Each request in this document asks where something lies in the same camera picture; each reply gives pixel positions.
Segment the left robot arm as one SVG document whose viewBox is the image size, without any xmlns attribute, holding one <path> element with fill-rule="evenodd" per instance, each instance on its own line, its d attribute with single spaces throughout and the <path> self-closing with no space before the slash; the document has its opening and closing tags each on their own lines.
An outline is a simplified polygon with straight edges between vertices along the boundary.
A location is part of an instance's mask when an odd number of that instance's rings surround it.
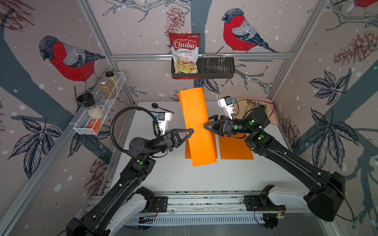
<svg viewBox="0 0 378 236">
<path fill-rule="evenodd" d="M 137 213 L 161 210 L 162 206 L 154 202 L 154 193 L 141 187 L 155 165 L 152 156 L 180 147 L 193 133 L 192 128 L 172 129 L 152 140 L 133 138 L 126 150 L 131 159 L 117 183 L 82 218 L 73 218 L 67 224 L 65 233 L 68 236 L 113 236 Z"/>
</svg>

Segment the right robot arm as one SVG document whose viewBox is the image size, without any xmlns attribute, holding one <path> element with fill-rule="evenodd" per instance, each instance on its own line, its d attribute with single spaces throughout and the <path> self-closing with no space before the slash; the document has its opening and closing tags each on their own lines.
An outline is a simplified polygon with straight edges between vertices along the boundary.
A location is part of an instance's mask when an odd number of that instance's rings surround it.
<svg viewBox="0 0 378 236">
<path fill-rule="evenodd" d="M 275 162 L 309 189 L 303 200 L 315 216 L 333 221 L 345 200 L 345 178 L 338 172 L 331 174 L 322 170 L 289 151 L 264 131 L 269 124 L 265 106 L 260 105 L 242 119 L 214 115 L 204 128 L 220 137 L 245 134 L 244 141 L 252 152 Z"/>
</svg>

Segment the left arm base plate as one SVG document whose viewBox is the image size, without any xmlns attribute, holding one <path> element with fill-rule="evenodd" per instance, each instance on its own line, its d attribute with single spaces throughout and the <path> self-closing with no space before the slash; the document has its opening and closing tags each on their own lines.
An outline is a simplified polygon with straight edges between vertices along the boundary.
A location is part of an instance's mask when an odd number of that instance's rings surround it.
<svg viewBox="0 0 378 236">
<path fill-rule="evenodd" d="M 152 212 L 152 213 L 167 212 L 167 206 L 168 206 L 168 197 L 155 196 L 147 200 L 146 206 L 143 212 Z"/>
</svg>

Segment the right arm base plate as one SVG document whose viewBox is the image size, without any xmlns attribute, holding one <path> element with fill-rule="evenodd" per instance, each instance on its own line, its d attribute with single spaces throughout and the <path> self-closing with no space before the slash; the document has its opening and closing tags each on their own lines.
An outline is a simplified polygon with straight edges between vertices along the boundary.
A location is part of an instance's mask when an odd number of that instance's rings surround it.
<svg viewBox="0 0 378 236">
<path fill-rule="evenodd" d="M 243 203 L 247 211 L 286 211 L 285 205 L 276 205 L 268 197 L 245 195 Z"/>
</svg>

